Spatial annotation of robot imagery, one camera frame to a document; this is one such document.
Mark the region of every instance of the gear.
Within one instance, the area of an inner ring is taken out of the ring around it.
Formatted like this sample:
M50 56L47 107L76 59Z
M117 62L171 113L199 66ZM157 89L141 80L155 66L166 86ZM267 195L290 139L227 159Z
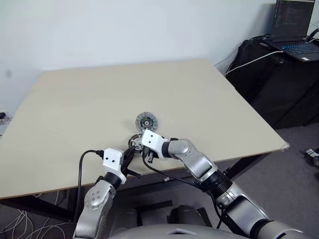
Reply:
M142 153L144 146L141 144L142 135L135 134L129 140L129 147L135 147L135 153Z
M155 131L158 128L158 120L150 112L143 112L139 114L135 120L136 128L139 132L143 132L144 129Z

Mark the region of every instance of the floor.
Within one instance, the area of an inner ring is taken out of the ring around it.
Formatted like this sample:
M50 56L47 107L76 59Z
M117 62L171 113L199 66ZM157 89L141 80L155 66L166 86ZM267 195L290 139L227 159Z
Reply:
M319 124L281 129L277 132L291 147L284 152L271 153L245 174L237 177L235 182L266 210L270 218L296 227L313 238L319 239L319 168L312 165L302 154L305 149L319 147ZM233 163L234 161L227 161L218 163L218 166L221 170L224 170ZM179 170L175 174L187 176L185 170ZM162 180L162 176L155 174L139 180L128 180L125 187L115 198L109 214L110 220L112 221L119 210L124 208L172 200L173 206L142 213L143 224L166 223L166 216L170 211L183 204L196 209L204 207L213 227L217 226L218 220L211 200L201 191L191 186L174 182L167 184L165 190L162 191L156 192L156 186L154 186L131 196L129 191L125 190L125 188L137 184L148 184L158 180ZM57 201L62 200L62 197L63 195L60 192ZM54 203L56 193L43 194L40 198ZM61 206L66 206L66 200L61 203ZM0 206L0 230L18 215L18 210ZM28 215L36 229L40 228L46 220L46 218L38 215ZM49 225L57 223L61 222L57 220L48 222ZM66 224L61 227L69 238L70 225ZM0 239L19 239L19 235L23 233L24 229L25 220L22 220L15 228L14 237L12 237L12 230L5 234L1 231ZM221 229L228 231L225 225L222 225ZM28 223L25 235L20 238L26 239L30 232L31 226ZM53 229L48 231L43 238L63 238L63 235L62 232Z

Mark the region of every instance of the wooden tabletop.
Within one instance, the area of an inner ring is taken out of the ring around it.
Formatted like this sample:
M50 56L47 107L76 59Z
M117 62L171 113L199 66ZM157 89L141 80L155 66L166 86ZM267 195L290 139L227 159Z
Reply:
M214 162L287 147L207 60L44 72L0 139L0 198L77 186L81 154L125 150L142 112L158 118L157 133L190 139ZM138 156L130 168L151 173ZM82 184L99 175L101 158L88 154Z

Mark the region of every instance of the laptop screen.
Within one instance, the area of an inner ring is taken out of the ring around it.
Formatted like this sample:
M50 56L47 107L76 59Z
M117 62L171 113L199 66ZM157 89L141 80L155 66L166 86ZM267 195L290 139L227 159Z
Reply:
M315 0L277 0L271 32L273 40L297 40L306 36Z

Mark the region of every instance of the black cabinet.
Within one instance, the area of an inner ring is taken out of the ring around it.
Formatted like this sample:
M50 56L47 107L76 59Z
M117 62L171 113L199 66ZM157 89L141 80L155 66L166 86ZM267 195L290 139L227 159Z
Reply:
M232 69L272 51L261 40L254 40L238 53ZM230 72L226 78L275 129L318 121L318 61L301 62L276 53Z

